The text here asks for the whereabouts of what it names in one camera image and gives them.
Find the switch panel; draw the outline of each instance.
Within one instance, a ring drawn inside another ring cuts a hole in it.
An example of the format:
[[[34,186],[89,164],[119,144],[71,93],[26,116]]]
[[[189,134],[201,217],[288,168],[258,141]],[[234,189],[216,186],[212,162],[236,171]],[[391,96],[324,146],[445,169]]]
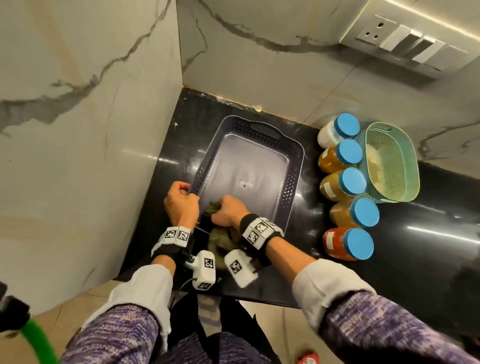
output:
[[[369,0],[340,43],[432,78],[480,55],[480,37],[394,0]]]

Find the blue lid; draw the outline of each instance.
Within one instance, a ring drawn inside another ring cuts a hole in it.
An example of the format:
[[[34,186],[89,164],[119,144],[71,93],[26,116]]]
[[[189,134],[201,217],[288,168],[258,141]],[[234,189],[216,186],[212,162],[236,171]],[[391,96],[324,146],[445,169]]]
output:
[[[353,196],[365,192],[367,188],[365,176],[353,167],[347,168],[339,173],[338,183],[344,192]]]
[[[356,164],[361,161],[363,152],[361,146],[352,139],[344,139],[336,145],[336,156],[343,164]]]
[[[363,228],[375,226],[380,220],[378,207],[368,198],[359,198],[350,205],[350,215],[353,221]]]
[[[333,125],[336,132],[344,138],[356,136],[360,131],[360,123],[357,118],[346,112],[338,115]]]
[[[373,239],[364,229],[348,229],[343,236],[343,247],[351,257],[365,260],[373,254]]]

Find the person's left hand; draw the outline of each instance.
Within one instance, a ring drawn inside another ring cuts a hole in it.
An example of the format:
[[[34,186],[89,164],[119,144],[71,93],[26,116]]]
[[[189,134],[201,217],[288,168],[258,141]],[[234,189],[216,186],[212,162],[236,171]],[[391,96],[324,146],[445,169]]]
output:
[[[163,203],[172,226],[184,226],[193,230],[200,214],[200,198],[195,194],[187,194],[189,188],[189,183],[175,181]]]

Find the glass jar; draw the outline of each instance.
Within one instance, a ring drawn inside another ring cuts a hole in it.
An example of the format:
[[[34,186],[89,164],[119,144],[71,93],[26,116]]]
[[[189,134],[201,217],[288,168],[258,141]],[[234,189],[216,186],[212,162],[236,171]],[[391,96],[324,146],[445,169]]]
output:
[[[343,201],[365,192],[367,180],[358,169],[349,167],[326,176],[320,182],[320,192],[331,201]]]
[[[349,113],[338,115],[325,125],[317,135],[318,144],[326,149],[336,146],[344,139],[351,139],[360,131],[360,123],[355,116]]]
[[[330,219],[340,227],[371,228],[378,223],[380,212],[368,198],[340,201],[330,209]]]
[[[322,240],[326,253],[335,259],[365,260],[373,254],[373,239],[363,229],[329,229]]]
[[[335,147],[327,148],[318,158],[318,166],[325,173],[344,170],[362,159],[360,145],[351,139],[342,140]]]

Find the person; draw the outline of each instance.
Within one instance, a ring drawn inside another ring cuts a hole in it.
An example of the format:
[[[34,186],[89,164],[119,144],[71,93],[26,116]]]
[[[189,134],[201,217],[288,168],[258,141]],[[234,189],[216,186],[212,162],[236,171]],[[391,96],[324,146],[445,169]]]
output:
[[[192,231],[199,198],[187,193],[189,187],[174,182],[164,203],[171,223]],[[216,225],[239,230],[252,216],[232,196],[224,196],[220,203],[221,209],[212,216]],[[479,363],[407,310],[377,295],[351,269],[316,260],[274,235],[258,254],[292,287],[312,330],[343,362]],[[222,332],[208,338],[198,323],[195,294],[187,294],[169,312],[172,277],[181,263],[172,247],[160,246],[164,254],[154,255],[151,265],[111,292],[108,302],[71,339],[61,362],[280,362],[256,321],[233,299],[222,298]]]

